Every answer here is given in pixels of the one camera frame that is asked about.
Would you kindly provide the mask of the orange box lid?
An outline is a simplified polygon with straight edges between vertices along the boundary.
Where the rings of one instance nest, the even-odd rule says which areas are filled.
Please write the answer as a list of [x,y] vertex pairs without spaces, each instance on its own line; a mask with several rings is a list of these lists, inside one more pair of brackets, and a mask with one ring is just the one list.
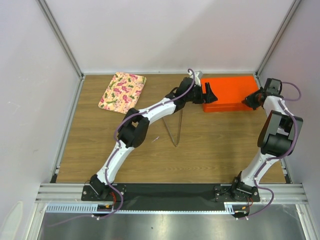
[[252,75],[206,77],[201,83],[209,83],[210,89],[218,98],[217,101],[206,103],[208,107],[243,106],[242,101],[256,92],[259,87]]

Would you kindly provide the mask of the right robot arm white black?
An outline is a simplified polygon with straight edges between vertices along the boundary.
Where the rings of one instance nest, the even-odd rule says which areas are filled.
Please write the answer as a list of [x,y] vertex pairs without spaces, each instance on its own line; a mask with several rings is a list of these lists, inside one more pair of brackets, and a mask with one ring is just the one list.
[[257,196],[265,173],[274,163],[291,155],[296,146],[304,120],[286,106],[286,102],[293,99],[282,96],[284,84],[279,79],[268,78],[264,87],[242,101],[253,110],[262,107],[267,119],[257,140],[257,154],[248,167],[233,179],[230,195],[236,201]]

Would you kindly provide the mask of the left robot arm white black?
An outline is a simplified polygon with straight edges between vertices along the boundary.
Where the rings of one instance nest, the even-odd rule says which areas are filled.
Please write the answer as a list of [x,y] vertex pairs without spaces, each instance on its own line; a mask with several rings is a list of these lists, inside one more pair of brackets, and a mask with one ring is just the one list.
[[197,76],[185,77],[180,85],[173,88],[161,101],[140,110],[129,109],[115,130],[115,146],[111,154],[101,169],[90,178],[92,194],[98,200],[109,197],[117,172],[129,154],[144,142],[151,124],[180,111],[188,102],[200,105],[217,100],[210,83],[202,84]]

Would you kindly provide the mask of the orange chocolate box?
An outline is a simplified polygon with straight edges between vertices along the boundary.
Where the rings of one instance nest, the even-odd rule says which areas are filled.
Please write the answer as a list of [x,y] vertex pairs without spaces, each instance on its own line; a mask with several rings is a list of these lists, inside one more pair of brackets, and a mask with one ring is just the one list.
[[242,112],[252,111],[253,109],[241,102],[236,103],[203,103],[202,109],[205,113],[221,113],[221,112]]

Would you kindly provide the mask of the metal tongs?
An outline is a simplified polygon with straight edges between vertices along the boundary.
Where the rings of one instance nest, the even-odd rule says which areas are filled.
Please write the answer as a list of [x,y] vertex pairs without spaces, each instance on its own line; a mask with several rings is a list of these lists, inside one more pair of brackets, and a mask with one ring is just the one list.
[[180,143],[182,120],[183,110],[179,110],[174,114],[162,118],[166,132],[168,133],[168,136],[174,147],[177,147]]

